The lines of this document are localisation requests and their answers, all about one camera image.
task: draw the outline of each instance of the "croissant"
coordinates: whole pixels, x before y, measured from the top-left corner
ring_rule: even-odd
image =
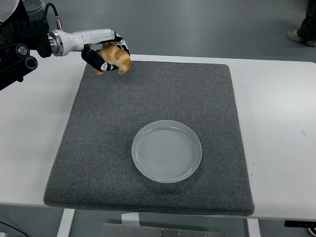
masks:
[[[102,49],[96,51],[109,64],[116,65],[119,68],[118,73],[126,73],[130,67],[130,57],[127,52],[120,49],[116,45],[109,43],[104,45]],[[103,72],[93,68],[96,74],[100,75]]]

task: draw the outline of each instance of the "gray felt mat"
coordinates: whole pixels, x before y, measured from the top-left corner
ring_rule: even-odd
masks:
[[[171,184],[142,175],[132,160],[137,132],[175,120],[202,144],[189,178]],[[227,65],[132,62],[96,75],[87,65],[45,191],[47,205],[196,215],[254,211]]]

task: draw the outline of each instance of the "concrete floor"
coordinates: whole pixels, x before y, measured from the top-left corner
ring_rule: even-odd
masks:
[[[307,0],[51,0],[66,32],[109,28],[120,34],[132,54],[316,62],[316,48],[290,41],[286,32],[300,27]],[[55,29],[53,11],[48,21]],[[98,236],[98,225],[119,222],[121,213],[78,211],[71,236]],[[31,237],[56,236],[62,209],[0,206],[7,221]],[[201,219],[141,214],[144,225],[191,229],[238,229],[242,219]],[[260,220],[262,237],[308,237],[306,229],[285,228],[283,220]],[[0,224],[0,231],[8,230]],[[17,237],[9,231],[9,237]]]

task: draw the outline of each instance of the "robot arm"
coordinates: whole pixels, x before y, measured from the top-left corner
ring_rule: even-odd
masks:
[[[65,56],[70,51],[81,51],[81,57],[99,71],[112,71],[117,66],[110,65],[90,47],[96,44],[113,43],[129,54],[123,38],[110,29],[99,29],[66,33],[62,30],[55,7],[57,30],[48,32],[44,19],[22,22],[0,23],[0,90],[23,81],[23,76],[37,68],[37,60],[30,55],[35,49],[43,58],[52,54]]]
[[[91,46],[113,43],[129,54],[123,38],[110,29],[80,31],[71,34],[62,30],[54,30],[49,32],[48,39],[53,55],[65,56],[73,50],[82,51],[81,57],[84,61],[104,72],[115,70],[117,66],[105,62],[99,54],[90,48]]]

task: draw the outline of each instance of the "black pants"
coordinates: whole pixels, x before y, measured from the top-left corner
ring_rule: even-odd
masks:
[[[306,17],[297,35],[304,40],[316,40],[316,0],[308,0]]]

